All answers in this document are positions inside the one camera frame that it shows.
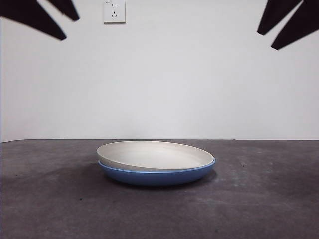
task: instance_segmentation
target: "dark countertop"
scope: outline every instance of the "dark countertop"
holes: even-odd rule
[[[105,177],[96,149],[114,141],[2,143],[1,238],[319,238],[319,141],[166,140],[216,158],[166,188]]]

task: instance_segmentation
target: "electrical outlet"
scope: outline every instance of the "electrical outlet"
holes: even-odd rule
[[[104,24],[125,23],[125,0],[104,1]]]

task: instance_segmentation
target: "stacked bowls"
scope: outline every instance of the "stacked bowls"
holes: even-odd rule
[[[209,173],[215,158],[192,146],[158,141],[123,141],[98,148],[99,165],[123,183],[168,186],[198,180]]]

